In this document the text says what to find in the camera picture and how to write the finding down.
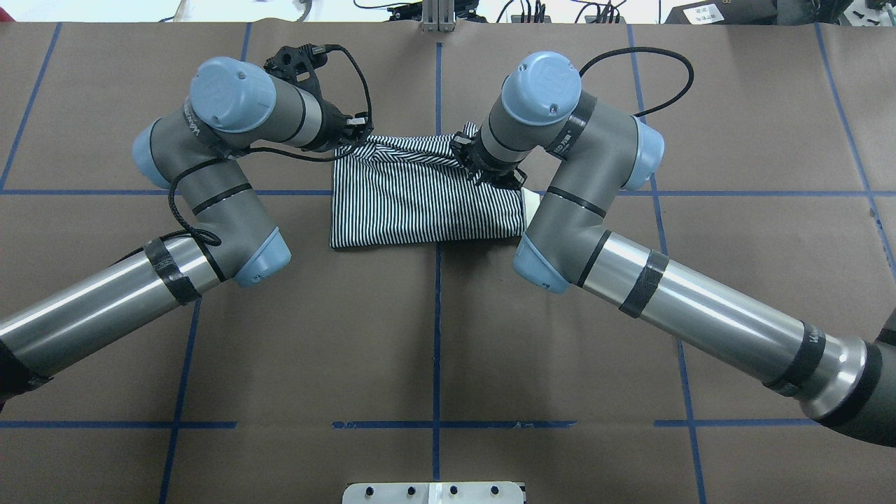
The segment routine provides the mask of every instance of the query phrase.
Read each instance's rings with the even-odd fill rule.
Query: robotic arm
[[[499,187],[536,147],[562,163],[513,268],[560,293],[583,288],[797,399],[825,427],[896,446],[896,311],[874,343],[834,337],[695,272],[603,225],[620,188],[659,166],[662,136],[587,92],[557,53],[528,56],[504,81],[474,138],[452,148],[470,176]]]
[[[249,149],[257,140],[325,152],[369,134],[369,117],[345,116],[321,95],[314,70],[332,50],[349,56],[340,46],[306,45],[282,48],[264,70],[228,57],[200,65],[183,107],[153,122],[133,147],[140,172],[168,189],[171,202],[179,188],[198,226],[183,221],[172,203],[185,231],[153,239],[0,321],[0,406],[228,279],[247,287],[289,262],[277,225],[235,159],[271,151]],[[367,103],[369,114],[369,96]]]

